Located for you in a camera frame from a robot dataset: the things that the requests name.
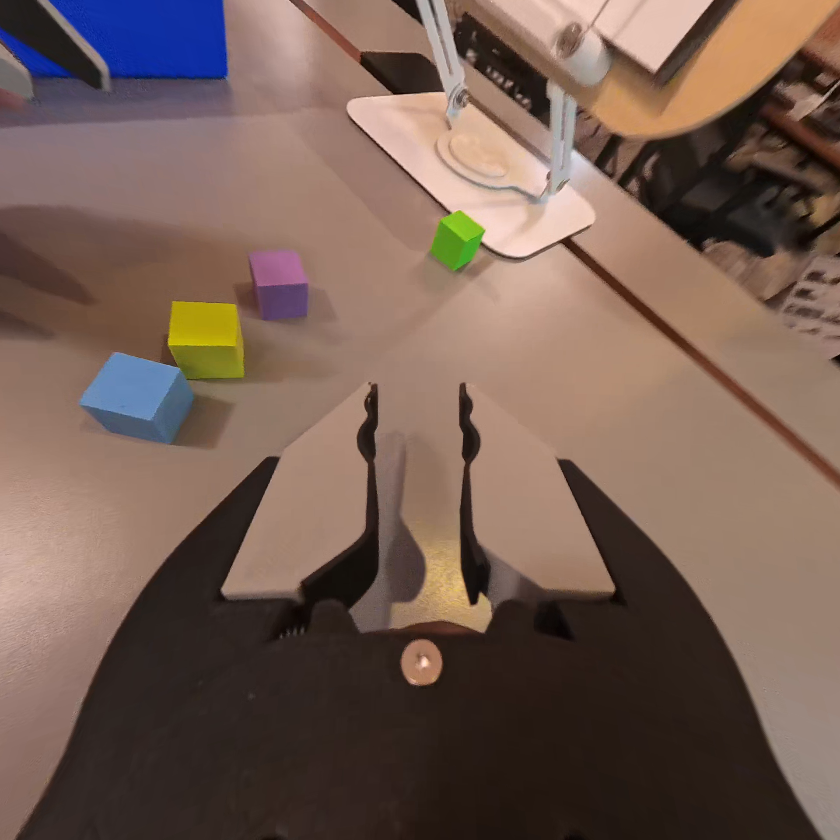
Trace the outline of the blue foam cube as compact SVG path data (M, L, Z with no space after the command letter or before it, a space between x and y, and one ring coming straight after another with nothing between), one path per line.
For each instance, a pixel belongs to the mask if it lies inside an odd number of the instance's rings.
M79 400L105 430L171 445L193 408L193 389L175 366L110 355Z

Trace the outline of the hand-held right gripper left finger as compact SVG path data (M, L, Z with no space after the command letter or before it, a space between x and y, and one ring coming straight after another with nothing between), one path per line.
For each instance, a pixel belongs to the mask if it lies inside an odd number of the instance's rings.
M229 601L353 607L379 570L378 389L363 383L287 446L222 586Z

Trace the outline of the green foam cube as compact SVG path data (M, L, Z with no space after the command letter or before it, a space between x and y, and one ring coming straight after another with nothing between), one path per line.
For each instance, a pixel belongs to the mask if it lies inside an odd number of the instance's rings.
M471 216L455 211L439 221L429 253L449 270L461 270L475 257L485 232Z

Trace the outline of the white printed paper sheet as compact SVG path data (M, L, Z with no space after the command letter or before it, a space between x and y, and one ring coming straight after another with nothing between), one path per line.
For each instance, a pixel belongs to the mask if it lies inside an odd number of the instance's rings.
M710 5L712 1L599 2L592 24L618 52L656 72Z

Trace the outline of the wooden document stand white base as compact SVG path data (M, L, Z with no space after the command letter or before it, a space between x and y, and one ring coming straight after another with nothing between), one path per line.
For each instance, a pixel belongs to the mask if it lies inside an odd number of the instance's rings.
M481 244L491 253L528 259L595 221L571 185L577 107L625 138L660 140L698 129L756 92L838 8L735 2L664 80L677 48L658 71L642 68L595 30L598 3L461 3L546 78L548 163L470 103L445 2L417 3L444 91L356 98L347 113L439 205L484 227Z

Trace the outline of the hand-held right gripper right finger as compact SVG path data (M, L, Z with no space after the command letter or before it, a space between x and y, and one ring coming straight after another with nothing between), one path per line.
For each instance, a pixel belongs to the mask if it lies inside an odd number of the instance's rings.
M616 592L560 460L475 385L458 388L460 569L471 605Z

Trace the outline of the blue plastic bin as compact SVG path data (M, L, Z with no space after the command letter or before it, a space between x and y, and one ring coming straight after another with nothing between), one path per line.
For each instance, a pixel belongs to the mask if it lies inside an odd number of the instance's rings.
M224 79L222 1L54 1L114 78Z

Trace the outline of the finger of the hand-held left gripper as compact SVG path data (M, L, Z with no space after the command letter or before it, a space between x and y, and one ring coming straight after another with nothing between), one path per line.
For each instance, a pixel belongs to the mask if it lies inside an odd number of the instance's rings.
M30 101L35 95L29 71L8 49L1 49L1 90L3 98Z
M109 91L110 69L73 24L49 1L1 2L2 49L12 39L83 81Z

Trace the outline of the yellow foam cube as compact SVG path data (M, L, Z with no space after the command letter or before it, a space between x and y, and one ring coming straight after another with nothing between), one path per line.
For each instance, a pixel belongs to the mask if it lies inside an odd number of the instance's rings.
M188 381L245 377L245 344L233 303L173 301L167 346Z

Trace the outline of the purple foam cube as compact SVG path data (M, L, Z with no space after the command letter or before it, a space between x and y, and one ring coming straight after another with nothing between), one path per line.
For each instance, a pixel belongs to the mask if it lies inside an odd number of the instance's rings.
M307 317L309 281L297 251L258 250L249 254L248 263L262 320Z

